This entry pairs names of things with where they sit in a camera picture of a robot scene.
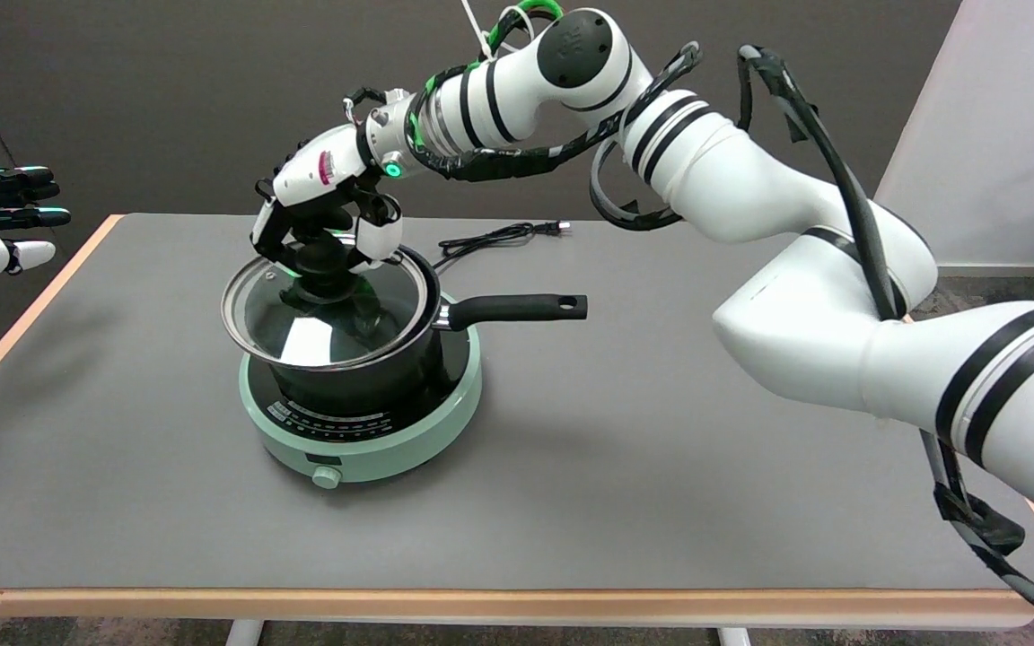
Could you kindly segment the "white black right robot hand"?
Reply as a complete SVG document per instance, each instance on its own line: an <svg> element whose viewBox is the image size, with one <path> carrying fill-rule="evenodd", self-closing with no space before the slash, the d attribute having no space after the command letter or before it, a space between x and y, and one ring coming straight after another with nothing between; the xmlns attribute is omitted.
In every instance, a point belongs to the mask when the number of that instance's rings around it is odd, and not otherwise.
<svg viewBox="0 0 1034 646"><path fill-rule="evenodd" d="M377 189L384 175L373 159L365 128L342 124L300 143L273 179L260 180L264 204L250 234L260 257L298 275L295 246L331 244L336 230L353 234L342 247L349 274L364 274L390 262L402 241L399 202Z"/></svg>

